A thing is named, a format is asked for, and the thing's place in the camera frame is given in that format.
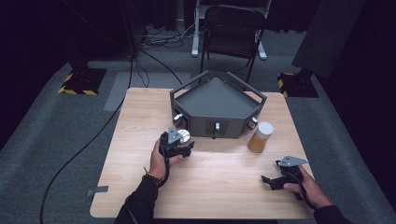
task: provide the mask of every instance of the dark background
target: dark background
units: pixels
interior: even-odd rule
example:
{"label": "dark background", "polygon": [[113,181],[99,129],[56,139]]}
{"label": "dark background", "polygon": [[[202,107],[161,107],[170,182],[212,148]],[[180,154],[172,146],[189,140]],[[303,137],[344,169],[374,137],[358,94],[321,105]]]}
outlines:
{"label": "dark background", "polygon": [[[103,34],[127,44],[118,1],[67,2]],[[172,6],[176,1],[165,2]],[[56,32],[53,32],[54,27],[49,27],[43,21],[43,15],[38,13],[42,9],[40,4],[45,3],[7,0],[0,8],[0,148],[18,127],[50,77],[67,62]],[[58,4],[56,7],[64,9],[62,16],[87,61],[125,50],[125,47],[99,36],[62,1]],[[396,176],[393,166],[396,162],[394,8],[391,1],[366,1],[332,76],[327,79],[318,77],[393,208],[396,204],[396,193],[391,185]],[[290,28],[274,26],[272,29]],[[342,180],[337,184],[341,188]]]}

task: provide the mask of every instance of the white lid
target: white lid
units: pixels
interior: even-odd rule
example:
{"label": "white lid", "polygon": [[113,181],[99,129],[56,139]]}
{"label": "white lid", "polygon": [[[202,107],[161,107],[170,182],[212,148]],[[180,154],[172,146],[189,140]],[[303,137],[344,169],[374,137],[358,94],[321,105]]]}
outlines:
{"label": "white lid", "polygon": [[269,138],[271,134],[274,132],[274,126],[267,121],[260,122],[257,126],[256,134],[260,138]]}

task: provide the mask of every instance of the person's right hand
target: person's right hand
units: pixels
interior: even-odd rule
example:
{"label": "person's right hand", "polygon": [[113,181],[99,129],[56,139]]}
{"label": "person's right hand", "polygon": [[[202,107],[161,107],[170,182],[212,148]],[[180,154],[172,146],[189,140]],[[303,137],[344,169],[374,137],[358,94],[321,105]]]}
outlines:
{"label": "person's right hand", "polygon": [[[306,172],[302,165],[299,165],[299,168],[304,178],[303,186],[306,190],[306,196],[309,202],[311,202],[312,205],[314,205],[317,209],[332,205],[332,201],[330,201],[329,198],[323,193],[314,178],[312,178],[312,176]],[[286,183],[283,185],[283,188],[302,195],[301,188],[298,184]]]}

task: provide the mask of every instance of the wooden table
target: wooden table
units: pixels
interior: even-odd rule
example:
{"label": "wooden table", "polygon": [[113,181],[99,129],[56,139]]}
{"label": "wooden table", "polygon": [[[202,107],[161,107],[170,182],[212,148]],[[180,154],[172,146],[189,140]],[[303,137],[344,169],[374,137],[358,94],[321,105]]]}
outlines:
{"label": "wooden table", "polygon": [[[108,150],[91,214],[116,217],[125,198],[149,168],[155,141],[172,125],[168,89],[132,88],[126,93]],[[275,127],[263,153],[248,149],[247,131],[238,139],[192,137],[191,156],[171,167],[155,205],[157,218],[312,218],[304,202],[285,190],[271,190],[261,175],[281,177],[275,160],[286,155],[306,159],[285,98],[264,92],[267,101],[259,121]],[[311,174],[309,164],[304,165]]]}

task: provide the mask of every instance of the tripod base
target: tripod base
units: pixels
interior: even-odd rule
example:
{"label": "tripod base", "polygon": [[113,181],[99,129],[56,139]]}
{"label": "tripod base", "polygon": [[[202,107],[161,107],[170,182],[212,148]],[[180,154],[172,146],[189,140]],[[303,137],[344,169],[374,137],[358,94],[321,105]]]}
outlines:
{"label": "tripod base", "polygon": [[106,69],[101,68],[89,68],[85,75],[72,70],[58,93],[97,95],[105,73]]}
{"label": "tripod base", "polygon": [[281,73],[277,77],[277,84],[285,97],[318,98],[314,84],[309,78],[301,78],[293,73]]}

